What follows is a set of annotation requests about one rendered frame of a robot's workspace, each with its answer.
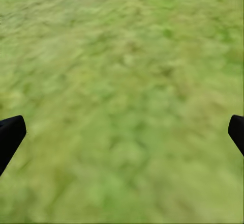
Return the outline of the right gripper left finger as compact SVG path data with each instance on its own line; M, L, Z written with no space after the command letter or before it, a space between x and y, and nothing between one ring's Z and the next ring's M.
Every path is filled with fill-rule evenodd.
M0 121L0 176L26 135L22 115Z

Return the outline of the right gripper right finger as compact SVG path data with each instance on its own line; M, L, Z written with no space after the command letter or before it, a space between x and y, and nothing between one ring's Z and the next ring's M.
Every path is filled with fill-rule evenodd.
M228 133L244 156L244 117L232 115Z

